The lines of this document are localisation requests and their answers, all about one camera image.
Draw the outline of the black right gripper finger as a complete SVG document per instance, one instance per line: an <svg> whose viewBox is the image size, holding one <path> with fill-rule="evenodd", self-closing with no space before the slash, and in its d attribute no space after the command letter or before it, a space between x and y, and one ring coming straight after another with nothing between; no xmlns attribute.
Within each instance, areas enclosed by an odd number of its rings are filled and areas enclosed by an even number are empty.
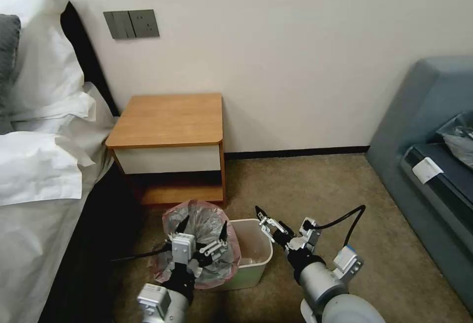
<svg viewBox="0 0 473 323"><path fill-rule="evenodd" d="M255 212L262 231L271 233L271 228L277 228L276 221L271 218L261 207L255 205Z"/></svg>
<svg viewBox="0 0 473 323"><path fill-rule="evenodd" d="M268 226L263 226L263 234L265 234L272 243L281 245L282 244L282 231L275 227L274 231L271 232L271 228Z"/></svg>

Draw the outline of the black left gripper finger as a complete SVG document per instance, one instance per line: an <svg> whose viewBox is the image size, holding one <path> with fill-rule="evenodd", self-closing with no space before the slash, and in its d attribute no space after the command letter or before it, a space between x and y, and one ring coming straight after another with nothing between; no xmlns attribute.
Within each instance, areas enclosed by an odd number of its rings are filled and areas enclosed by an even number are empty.
<svg viewBox="0 0 473 323"><path fill-rule="evenodd" d="M228 222L224 221L221 232L217 238L199 249L199 254L205 257L219 258L228 248L228 234L227 234Z"/></svg>
<svg viewBox="0 0 473 323"><path fill-rule="evenodd" d="M182 219L176 226L176 228L168 234L168 243L171 244L174 239L177 239L180 242L189 242L190 235L186 234L184 231L188 224L190 216L187 215Z"/></svg>

